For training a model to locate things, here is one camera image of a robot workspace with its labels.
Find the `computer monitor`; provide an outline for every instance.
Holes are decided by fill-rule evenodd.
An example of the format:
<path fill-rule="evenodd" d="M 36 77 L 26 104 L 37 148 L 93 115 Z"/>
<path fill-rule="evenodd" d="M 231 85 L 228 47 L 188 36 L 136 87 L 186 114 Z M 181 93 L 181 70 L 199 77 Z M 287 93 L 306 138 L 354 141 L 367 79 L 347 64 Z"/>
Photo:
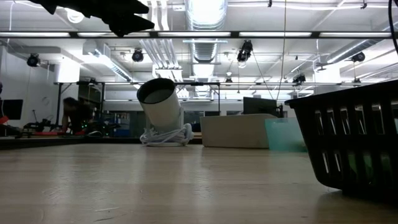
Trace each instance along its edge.
<path fill-rule="evenodd" d="M 7 116 L 10 120 L 20 120 L 23 104 L 24 100 L 0 100 L 0 117 Z"/>
<path fill-rule="evenodd" d="M 268 100 L 261 98 L 243 98 L 243 114 L 271 114 L 280 117 L 277 111 L 276 100 Z"/>

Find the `table surface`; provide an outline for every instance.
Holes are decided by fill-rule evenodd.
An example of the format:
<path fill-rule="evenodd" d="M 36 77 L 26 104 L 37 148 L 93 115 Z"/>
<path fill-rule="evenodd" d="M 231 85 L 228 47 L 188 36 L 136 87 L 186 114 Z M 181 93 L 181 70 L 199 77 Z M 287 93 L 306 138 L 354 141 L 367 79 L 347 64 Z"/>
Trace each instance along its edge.
<path fill-rule="evenodd" d="M 80 144 L 0 151 L 1 223 L 398 223 L 306 153 Z"/>

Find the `black plastic basket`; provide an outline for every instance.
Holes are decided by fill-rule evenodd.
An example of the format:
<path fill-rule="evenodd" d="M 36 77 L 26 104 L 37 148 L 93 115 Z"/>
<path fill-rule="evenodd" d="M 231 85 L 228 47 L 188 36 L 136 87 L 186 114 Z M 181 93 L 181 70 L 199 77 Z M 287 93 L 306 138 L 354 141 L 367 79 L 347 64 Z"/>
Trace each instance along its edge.
<path fill-rule="evenodd" d="M 319 182 L 353 191 L 398 189 L 398 81 L 286 101 Z"/>

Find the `black cable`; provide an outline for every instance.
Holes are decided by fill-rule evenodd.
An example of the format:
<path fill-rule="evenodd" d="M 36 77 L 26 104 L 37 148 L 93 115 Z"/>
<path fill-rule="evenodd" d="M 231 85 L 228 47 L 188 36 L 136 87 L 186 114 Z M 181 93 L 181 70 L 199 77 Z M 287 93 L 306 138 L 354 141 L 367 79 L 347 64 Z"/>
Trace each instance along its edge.
<path fill-rule="evenodd" d="M 392 21 L 392 0 L 388 1 L 388 20 L 389 20 L 389 24 L 390 24 L 392 42 L 394 43 L 394 47 L 398 54 L 398 43 L 397 43 L 397 38 L 396 38 L 396 32 L 394 30 L 394 22 Z"/>

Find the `ceiling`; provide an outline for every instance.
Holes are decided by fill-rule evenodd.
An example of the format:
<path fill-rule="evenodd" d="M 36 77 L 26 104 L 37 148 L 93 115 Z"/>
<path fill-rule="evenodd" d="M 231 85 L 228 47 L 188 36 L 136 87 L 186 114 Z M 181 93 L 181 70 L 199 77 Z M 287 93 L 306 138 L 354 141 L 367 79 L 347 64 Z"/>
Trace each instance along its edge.
<path fill-rule="evenodd" d="M 272 7 L 267 7 L 267 1 L 229 0 L 226 21 L 223 30 L 302 30 L 302 31 L 379 31 L 381 25 L 387 22 L 387 9 L 370 6 L 387 6 L 387 1 L 367 1 L 366 9 L 344 9 L 335 11 L 314 11 L 301 9 L 285 9 L 284 1 L 273 1 Z M 287 6 L 300 7 L 335 7 L 339 1 L 331 0 L 288 0 Z M 363 0 L 343 1 L 343 7 L 360 6 Z M 186 30 L 185 11 L 182 11 L 184 0 L 167 1 L 168 22 L 170 30 Z M 12 1 L 0 0 L 0 30 L 9 30 L 10 11 Z M 108 31 L 109 27 L 98 18 L 85 18 L 81 23 L 72 24 L 68 21 L 67 12 L 57 9 L 54 16 L 31 2 L 21 1 L 12 7 L 11 30 L 65 30 L 65 31 Z M 255 57 L 248 60 L 246 68 L 238 69 L 236 52 L 242 46 L 244 39 L 226 39 L 228 43 L 221 44 L 213 76 L 209 81 L 223 82 L 226 72 L 232 73 L 234 82 L 262 81 L 261 73 L 266 81 L 279 82 L 281 77 L 291 78 L 295 73 L 289 73 L 305 60 L 313 59 L 316 55 L 330 54 L 354 40 L 348 39 L 253 39 Z M 95 77 L 107 82 L 114 81 L 114 73 L 104 65 L 93 63 L 83 55 L 83 39 L 12 39 L 12 45 L 31 47 L 60 47 L 84 62 L 81 76 Z M 137 81 L 147 81 L 152 76 L 152 61 L 144 54 L 145 60 L 133 63 L 131 55 L 135 48 L 142 46 L 137 39 L 100 39 L 98 44 L 107 44 L 111 47 L 112 58 L 117 60 Z M 174 39 L 173 45 L 179 64 L 182 66 L 182 75 L 192 77 L 190 47 L 182 39 Z M 341 62 L 342 81 L 351 81 L 354 76 L 360 76 L 382 69 L 397 63 L 398 57 L 393 51 L 391 40 L 382 42 L 364 50 L 367 59 L 357 63 L 353 69 L 352 62 Z M 313 81 L 313 68 L 305 71 L 307 81 Z M 391 70 L 367 79 L 367 82 L 379 82 L 394 78 L 396 71 Z"/>

